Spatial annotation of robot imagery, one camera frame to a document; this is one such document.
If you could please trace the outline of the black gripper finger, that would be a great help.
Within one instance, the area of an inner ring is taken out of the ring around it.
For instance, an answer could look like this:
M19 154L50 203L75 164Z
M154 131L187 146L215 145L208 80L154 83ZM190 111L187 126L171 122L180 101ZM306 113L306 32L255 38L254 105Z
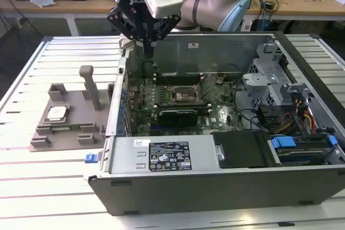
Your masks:
M153 57L154 47L163 40L180 22L181 16L170 15L165 18L149 18L149 58Z
M142 23L142 12L139 7L134 6L129 8L129 14L126 15L127 20L124 19L124 11L117 6L108 13L108 21L116 27L129 40L134 40L143 48L143 55L149 58L149 41L147 39L147 32Z

